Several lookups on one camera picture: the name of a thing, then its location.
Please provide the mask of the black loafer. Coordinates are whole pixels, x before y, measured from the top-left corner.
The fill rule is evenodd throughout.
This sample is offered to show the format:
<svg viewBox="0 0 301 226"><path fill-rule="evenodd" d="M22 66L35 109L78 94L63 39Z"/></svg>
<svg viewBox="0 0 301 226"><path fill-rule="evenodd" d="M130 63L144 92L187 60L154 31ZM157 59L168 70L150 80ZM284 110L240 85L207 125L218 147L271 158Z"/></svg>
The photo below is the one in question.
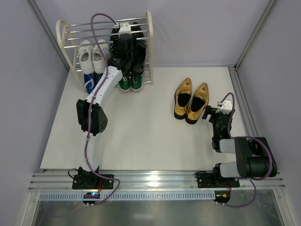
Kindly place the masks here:
<svg viewBox="0 0 301 226"><path fill-rule="evenodd" d="M110 36L110 53L111 57L115 60L120 55L121 45L119 43L119 28L113 28Z"/></svg>
<svg viewBox="0 0 301 226"><path fill-rule="evenodd" d="M133 47L132 73L142 75L144 72L144 63L146 58L146 42L142 40L144 34L140 26L131 27L133 37L135 38Z"/></svg>

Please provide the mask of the white sneaker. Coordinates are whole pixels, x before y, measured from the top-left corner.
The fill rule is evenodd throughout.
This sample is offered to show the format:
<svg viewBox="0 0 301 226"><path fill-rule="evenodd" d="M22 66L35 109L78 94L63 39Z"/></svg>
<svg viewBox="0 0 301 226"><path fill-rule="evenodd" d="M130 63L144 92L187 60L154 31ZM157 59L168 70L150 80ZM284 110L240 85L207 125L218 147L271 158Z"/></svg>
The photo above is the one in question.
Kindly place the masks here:
<svg viewBox="0 0 301 226"><path fill-rule="evenodd" d="M84 74L91 74L94 72L94 66L92 62L93 47L91 42L84 40L81 42L78 48L79 65Z"/></svg>
<svg viewBox="0 0 301 226"><path fill-rule="evenodd" d="M101 50L105 56L106 59L110 57L110 49L109 49L109 44L106 43L105 40L98 40L99 46L101 47ZM97 45L94 45L93 47L93 54L92 54L92 61L93 61L93 66L94 66L94 71L97 74L103 74L105 71L105 60L103 56L101 55L101 52L98 48Z"/></svg>

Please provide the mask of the green canvas sneaker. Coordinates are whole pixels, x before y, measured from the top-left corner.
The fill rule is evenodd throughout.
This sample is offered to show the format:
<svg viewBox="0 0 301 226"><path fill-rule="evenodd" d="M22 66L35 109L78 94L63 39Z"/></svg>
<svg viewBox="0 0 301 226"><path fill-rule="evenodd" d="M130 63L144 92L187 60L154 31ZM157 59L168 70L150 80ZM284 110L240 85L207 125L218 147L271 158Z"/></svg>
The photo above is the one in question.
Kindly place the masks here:
<svg viewBox="0 0 301 226"><path fill-rule="evenodd" d="M139 91L142 88L142 75L133 73L131 74L131 89Z"/></svg>
<svg viewBox="0 0 301 226"><path fill-rule="evenodd" d="M131 89L129 74L126 74L126 75L122 76L122 79L119 81L119 87L124 92L127 92Z"/></svg>

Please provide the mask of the blue canvas sneaker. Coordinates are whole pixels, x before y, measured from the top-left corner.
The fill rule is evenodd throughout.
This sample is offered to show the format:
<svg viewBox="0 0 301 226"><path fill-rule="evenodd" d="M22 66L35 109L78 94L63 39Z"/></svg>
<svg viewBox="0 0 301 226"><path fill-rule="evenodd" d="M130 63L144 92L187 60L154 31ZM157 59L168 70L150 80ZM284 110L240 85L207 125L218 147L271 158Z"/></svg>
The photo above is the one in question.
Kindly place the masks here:
<svg viewBox="0 0 301 226"><path fill-rule="evenodd" d="M95 72L90 74L84 74L84 88L88 94L90 94L93 91L96 84L97 82Z"/></svg>
<svg viewBox="0 0 301 226"><path fill-rule="evenodd" d="M103 75L102 73L96 73L95 74L96 82L99 82L99 80L101 79L102 75Z"/></svg>

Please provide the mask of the cream metal shoe rack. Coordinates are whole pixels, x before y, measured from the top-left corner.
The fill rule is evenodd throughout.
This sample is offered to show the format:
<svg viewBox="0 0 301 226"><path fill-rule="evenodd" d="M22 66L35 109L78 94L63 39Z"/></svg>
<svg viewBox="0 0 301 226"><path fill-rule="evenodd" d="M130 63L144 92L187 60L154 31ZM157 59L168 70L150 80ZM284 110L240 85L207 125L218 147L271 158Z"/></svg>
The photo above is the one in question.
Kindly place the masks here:
<svg viewBox="0 0 301 226"><path fill-rule="evenodd" d="M120 24L128 22L130 27L140 26L146 42L146 58L144 63L144 72L142 75L142 83L154 84L154 32L151 12L147 11L145 16L119 19L116 23ZM105 40L106 43L110 44L111 31L114 28L114 23L105 18L100 21L99 18L95 18L93 22L95 29L96 39ZM90 22L83 24L69 24L64 20L58 20L56 22L56 37L58 46L65 57L66 62L70 67L70 72L79 84L81 89L84 88L84 76L82 69L79 65L78 48L84 40L91 42L92 47L96 44L93 37Z"/></svg>

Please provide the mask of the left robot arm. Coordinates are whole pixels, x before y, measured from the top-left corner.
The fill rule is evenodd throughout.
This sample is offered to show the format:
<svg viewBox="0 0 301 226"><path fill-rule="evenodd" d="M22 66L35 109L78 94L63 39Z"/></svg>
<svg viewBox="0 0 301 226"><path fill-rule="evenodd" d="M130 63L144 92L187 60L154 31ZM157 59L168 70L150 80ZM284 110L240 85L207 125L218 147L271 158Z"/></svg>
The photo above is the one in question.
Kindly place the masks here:
<svg viewBox="0 0 301 226"><path fill-rule="evenodd" d="M85 100L77 101L79 124L87 136L84 149L85 165L79 167L74 182L92 184L101 179L109 179L98 173L98 144L108 122L102 107L117 84L130 88L129 76L136 74L134 69L138 67L139 60L145 59L145 52L145 45L139 44L132 34L119 35L113 41L113 55L106 62L104 75Z"/></svg>

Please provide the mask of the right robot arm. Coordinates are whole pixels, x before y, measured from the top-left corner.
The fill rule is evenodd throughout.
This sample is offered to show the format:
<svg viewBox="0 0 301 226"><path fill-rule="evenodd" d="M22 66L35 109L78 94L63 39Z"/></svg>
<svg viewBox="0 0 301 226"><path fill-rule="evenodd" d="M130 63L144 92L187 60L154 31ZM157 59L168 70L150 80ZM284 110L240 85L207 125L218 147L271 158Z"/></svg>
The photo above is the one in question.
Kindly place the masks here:
<svg viewBox="0 0 301 226"><path fill-rule="evenodd" d="M218 153L234 154L236 160L217 163L211 173L198 173L199 182L211 180L207 187L239 187L237 178L265 179L277 175L277 164L265 137L230 138L228 125L231 112L221 108L205 107L202 119L209 116L213 126L212 148Z"/></svg>

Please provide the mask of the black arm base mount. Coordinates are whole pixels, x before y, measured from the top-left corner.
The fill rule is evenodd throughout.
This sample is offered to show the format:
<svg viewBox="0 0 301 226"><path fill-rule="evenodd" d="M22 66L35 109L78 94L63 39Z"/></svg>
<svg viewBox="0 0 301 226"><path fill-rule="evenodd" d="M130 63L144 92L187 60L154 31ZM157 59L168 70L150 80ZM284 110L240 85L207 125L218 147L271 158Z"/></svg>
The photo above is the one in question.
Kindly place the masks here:
<svg viewBox="0 0 301 226"><path fill-rule="evenodd" d="M113 189L113 174L103 175L109 179L104 179L96 176L95 174L75 175L73 178L72 189L74 190L87 190L87 189Z"/></svg>

